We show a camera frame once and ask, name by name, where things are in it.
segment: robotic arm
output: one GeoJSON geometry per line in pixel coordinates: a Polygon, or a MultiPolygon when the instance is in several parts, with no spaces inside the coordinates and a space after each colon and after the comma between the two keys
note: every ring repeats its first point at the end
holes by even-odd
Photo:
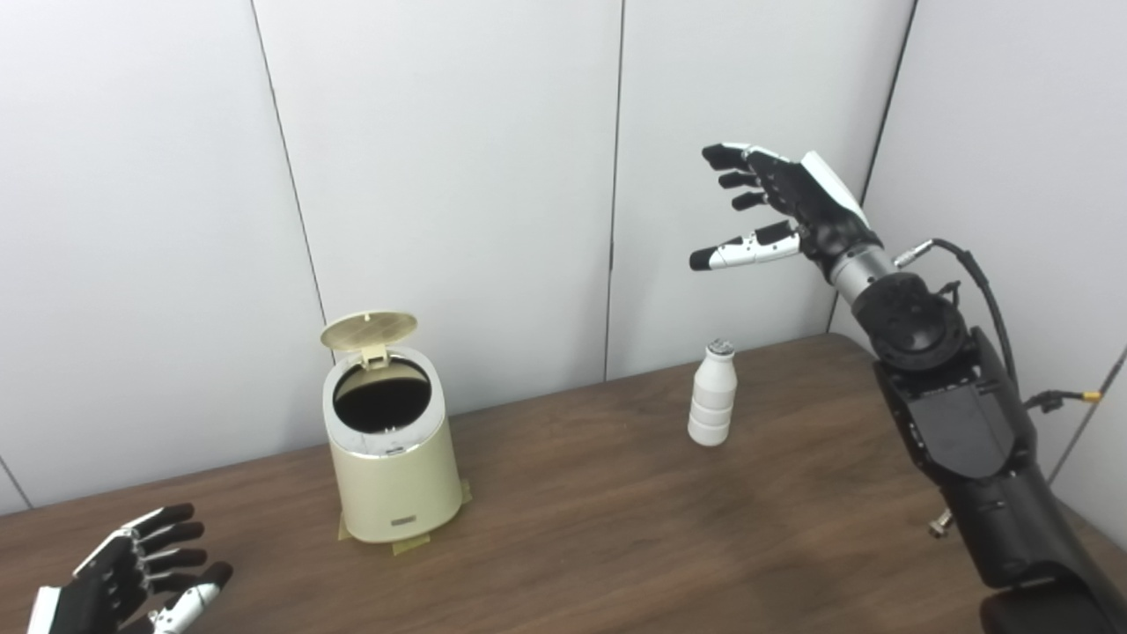
{"type": "Polygon", "coordinates": [[[192,504],[158,509],[126,523],[74,569],[62,588],[39,588],[27,634],[181,634],[219,596],[231,565],[218,562],[199,577],[176,572],[197,566],[207,553],[168,548],[203,535],[189,523],[192,504]],[[152,595],[176,592],[160,610],[130,623],[152,595]]]}
{"type": "Polygon", "coordinates": [[[730,170],[722,186],[753,187],[733,200],[737,209],[770,204],[791,220],[695,251],[690,266],[763,261],[728,253],[797,241],[837,288],[869,337],[877,383],[912,461],[946,499],[983,582],[1002,590],[982,605],[984,631],[1127,634],[1127,606],[1062,515],[1037,464],[1036,429],[982,331],[899,269],[817,153],[792,162],[724,143],[703,155],[730,170]]]}

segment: cable connector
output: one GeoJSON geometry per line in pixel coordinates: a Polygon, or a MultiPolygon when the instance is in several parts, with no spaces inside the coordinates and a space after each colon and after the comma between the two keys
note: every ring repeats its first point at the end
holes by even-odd
{"type": "Polygon", "coordinates": [[[1041,412],[1048,414],[1049,412],[1064,408],[1066,399],[1083,403],[1099,403],[1103,399],[1103,394],[1099,392],[1065,392],[1061,390],[1047,390],[1029,398],[1024,405],[1026,410],[1040,408],[1041,412]]]}
{"type": "Polygon", "coordinates": [[[908,264],[920,259],[920,256],[931,250],[931,247],[933,245],[935,245],[935,240],[925,240],[920,242],[900,255],[897,255],[893,259],[893,264],[895,264],[897,268],[904,268],[908,264]]]}

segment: white wall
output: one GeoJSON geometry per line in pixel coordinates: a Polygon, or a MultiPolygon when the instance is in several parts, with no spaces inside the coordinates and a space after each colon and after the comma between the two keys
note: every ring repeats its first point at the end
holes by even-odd
{"type": "Polygon", "coordinates": [[[863,186],[911,0],[627,2],[610,378],[825,331],[833,292],[805,258],[694,273],[689,253],[777,222],[737,213],[701,159],[744,141],[817,148],[863,186]]]}
{"type": "Polygon", "coordinates": [[[0,516],[25,509],[27,509],[27,503],[16,490],[16,484],[8,477],[7,473],[0,471],[0,516]]]}
{"type": "Polygon", "coordinates": [[[603,378],[620,5],[259,0],[325,310],[462,412],[603,378]]]}
{"type": "MultiPolygon", "coordinates": [[[[1125,25],[1119,2],[921,2],[896,83],[866,211],[891,251],[943,236],[975,252],[1026,395],[1097,389],[1127,342],[1125,25]]],[[[914,269],[932,287],[965,279],[941,252],[914,269]]],[[[968,322],[993,334],[969,280],[962,294],[968,322]]],[[[845,306],[832,330],[859,333],[845,306]]],[[[1122,546],[1125,391],[1101,405],[1055,485],[1122,546]]],[[[1036,416],[1046,471],[1082,414],[1036,416]]]]}
{"type": "Polygon", "coordinates": [[[247,2],[0,3],[0,447],[36,506],[323,440],[247,2]]]}

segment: black cable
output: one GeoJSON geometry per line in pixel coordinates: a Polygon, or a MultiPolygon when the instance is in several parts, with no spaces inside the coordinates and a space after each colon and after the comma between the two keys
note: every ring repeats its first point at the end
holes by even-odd
{"type": "Polygon", "coordinates": [[[1030,396],[1022,405],[1026,410],[1040,408],[1041,412],[1048,414],[1054,410],[1064,408],[1065,400],[1081,401],[1083,403],[1099,403],[1103,394],[1099,392],[1066,392],[1063,390],[1047,390],[1030,396]]]}
{"type": "Polygon", "coordinates": [[[1002,320],[1002,310],[997,306],[997,300],[994,298],[994,291],[990,287],[990,279],[986,278],[986,274],[983,273],[980,266],[975,260],[975,256],[970,255],[970,251],[956,245],[952,242],[943,240],[941,238],[932,238],[932,243],[937,247],[948,250],[955,255],[955,258],[959,260],[959,264],[967,269],[970,278],[975,280],[978,288],[983,293],[983,298],[986,300],[986,307],[990,309],[990,319],[994,322],[994,331],[997,332],[997,343],[1002,348],[1002,360],[1005,363],[1005,374],[1010,376],[1010,381],[1013,382],[1013,387],[1018,387],[1018,369],[1013,363],[1013,349],[1010,348],[1010,334],[1005,330],[1005,321],[1002,320]]]}

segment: lid hinge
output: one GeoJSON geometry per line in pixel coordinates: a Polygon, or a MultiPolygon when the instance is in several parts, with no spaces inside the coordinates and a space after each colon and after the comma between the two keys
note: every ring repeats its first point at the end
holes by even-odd
{"type": "Polygon", "coordinates": [[[390,364],[391,359],[388,357],[388,347],[382,343],[366,346],[360,349],[360,365],[363,366],[365,370],[371,370],[372,368],[387,368],[390,364]]]}

